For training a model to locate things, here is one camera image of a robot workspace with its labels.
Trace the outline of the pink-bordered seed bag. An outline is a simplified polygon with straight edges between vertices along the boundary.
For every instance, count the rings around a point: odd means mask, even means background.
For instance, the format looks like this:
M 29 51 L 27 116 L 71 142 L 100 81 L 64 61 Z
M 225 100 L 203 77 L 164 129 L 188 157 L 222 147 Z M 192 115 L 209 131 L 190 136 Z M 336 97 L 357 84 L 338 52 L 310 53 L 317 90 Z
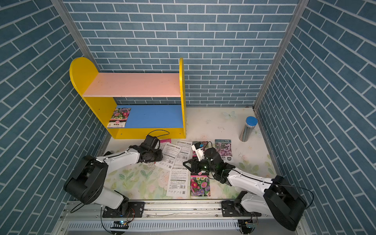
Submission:
M 160 140 L 160 145 L 159 149 L 163 150 L 166 144 L 170 143 L 171 144 L 171 139 L 166 139 L 166 140 Z

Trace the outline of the green gourd seed bag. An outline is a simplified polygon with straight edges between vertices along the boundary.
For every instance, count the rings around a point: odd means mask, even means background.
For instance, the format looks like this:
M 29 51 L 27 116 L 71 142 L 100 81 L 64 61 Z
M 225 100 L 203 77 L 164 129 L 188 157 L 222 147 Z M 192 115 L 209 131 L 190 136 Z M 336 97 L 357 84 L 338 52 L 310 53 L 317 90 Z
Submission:
M 155 166 L 171 171 L 175 165 L 179 153 L 181 152 L 181 149 L 181 146 L 175 144 L 165 144 L 162 150 L 162 160 L 160 162 L 156 162 Z

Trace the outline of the colourful flower seed bag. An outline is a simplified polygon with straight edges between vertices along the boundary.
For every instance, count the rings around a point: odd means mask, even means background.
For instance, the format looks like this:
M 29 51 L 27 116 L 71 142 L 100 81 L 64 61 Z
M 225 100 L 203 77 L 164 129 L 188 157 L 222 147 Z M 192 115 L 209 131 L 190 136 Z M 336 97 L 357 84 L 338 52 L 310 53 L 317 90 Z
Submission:
M 190 196 L 211 196 L 210 178 L 207 175 L 192 175 L 190 183 Z

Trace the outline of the red peony seed bag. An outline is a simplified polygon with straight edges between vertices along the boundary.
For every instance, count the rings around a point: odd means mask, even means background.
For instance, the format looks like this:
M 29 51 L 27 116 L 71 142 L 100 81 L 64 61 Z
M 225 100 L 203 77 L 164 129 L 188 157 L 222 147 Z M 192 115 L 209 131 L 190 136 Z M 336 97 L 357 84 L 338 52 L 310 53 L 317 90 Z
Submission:
M 203 142 L 201 142 L 203 145 L 204 145 L 204 151 L 205 151 L 205 148 L 206 148 L 206 146 L 207 146 L 207 141 L 203 141 Z

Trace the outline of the white back-side seed bag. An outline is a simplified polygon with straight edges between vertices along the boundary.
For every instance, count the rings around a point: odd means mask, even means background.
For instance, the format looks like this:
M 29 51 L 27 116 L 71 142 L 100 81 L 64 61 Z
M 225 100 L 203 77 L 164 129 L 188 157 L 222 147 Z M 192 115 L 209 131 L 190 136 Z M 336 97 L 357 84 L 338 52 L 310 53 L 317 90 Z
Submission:
M 181 165 L 174 166 L 169 174 L 167 196 L 174 198 L 187 198 L 189 171 Z

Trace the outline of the purple flower seed bag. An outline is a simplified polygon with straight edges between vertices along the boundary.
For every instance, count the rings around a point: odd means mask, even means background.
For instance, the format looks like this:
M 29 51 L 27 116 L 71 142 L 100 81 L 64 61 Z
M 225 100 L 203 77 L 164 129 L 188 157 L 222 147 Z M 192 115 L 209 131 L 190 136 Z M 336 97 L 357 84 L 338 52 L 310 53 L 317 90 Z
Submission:
M 233 155 L 231 149 L 231 140 L 222 140 L 216 139 L 215 140 L 215 148 L 219 155 L 221 156 L 222 160 L 225 162 L 232 162 Z

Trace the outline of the white text gourd seed bag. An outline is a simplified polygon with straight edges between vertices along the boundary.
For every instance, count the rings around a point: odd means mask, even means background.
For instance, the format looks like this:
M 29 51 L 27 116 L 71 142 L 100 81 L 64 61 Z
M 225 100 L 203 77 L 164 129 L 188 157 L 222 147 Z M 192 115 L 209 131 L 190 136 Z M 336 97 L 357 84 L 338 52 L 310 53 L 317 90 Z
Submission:
M 181 147 L 175 162 L 176 165 L 183 165 L 183 162 L 186 162 L 192 158 L 192 144 L 193 142 L 184 140 L 178 140 L 176 142 L 176 145 Z

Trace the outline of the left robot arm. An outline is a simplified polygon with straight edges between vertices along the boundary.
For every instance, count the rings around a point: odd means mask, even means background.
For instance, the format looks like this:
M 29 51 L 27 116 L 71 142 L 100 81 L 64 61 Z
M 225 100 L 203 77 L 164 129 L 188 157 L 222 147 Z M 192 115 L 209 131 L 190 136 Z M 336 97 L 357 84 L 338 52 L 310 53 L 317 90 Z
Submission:
M 138 163 L 160 162 L 163 158 L 160 140 L 147 135 L 139 145 L 132 145 L 127 150 L 93 157 L 87 155 L 81 158 L 64 184 L 64 191 L 69 193 L 82 204 L 99 204 L 126 214 L 129 199 L 104 186 L 110 173 L 128 165 Z

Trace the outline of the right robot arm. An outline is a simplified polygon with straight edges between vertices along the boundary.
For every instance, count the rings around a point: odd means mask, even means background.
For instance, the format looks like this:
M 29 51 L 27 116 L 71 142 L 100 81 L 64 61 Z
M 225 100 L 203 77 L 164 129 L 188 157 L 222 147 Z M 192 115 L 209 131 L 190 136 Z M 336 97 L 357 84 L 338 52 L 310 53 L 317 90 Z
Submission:
M 309 207 L 301 197 L 299 187 L 292 186 L 284 177 L 264 178 L 244 172 L 223 161 L 212 147 L 206 150 L 192 147 L 196 157 L 183 162 L 191 173 L 211 173 L 213 179 L 242 191 L 233 206 L 240 216 L 255 216 L 262 213 L 272 216 L 284 228 L 295 231 Z

